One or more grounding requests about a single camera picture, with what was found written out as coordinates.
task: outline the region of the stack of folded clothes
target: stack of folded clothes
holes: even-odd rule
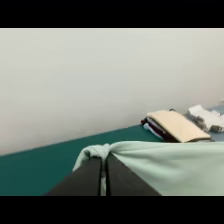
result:
[[[148,113],[141,123],[144,129],[167,142],[212,141],[208,133],[173,110]]]

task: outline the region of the crumpled white cloth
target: crumpled white cloth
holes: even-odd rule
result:
[[[109,153],[162,195],[224,195],[224,142],[126,141],[84,148],[76,170],[92,156]]]

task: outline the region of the white wall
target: white wall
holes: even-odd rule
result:
[[[224,98],[223,29],[0,29],[0,154]]]

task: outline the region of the beige cloth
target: beige cloth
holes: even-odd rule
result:
[[[179,142],[210,138],[209,134],[175,111],[160,110],[148,113],[147,116],[154,119]]]

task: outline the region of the black bar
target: black bar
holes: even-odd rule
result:
[[[106,162],[107,196],[161,196],[114,155]]]
[[[100,196],[101,158],[92,157],[45,196]]]

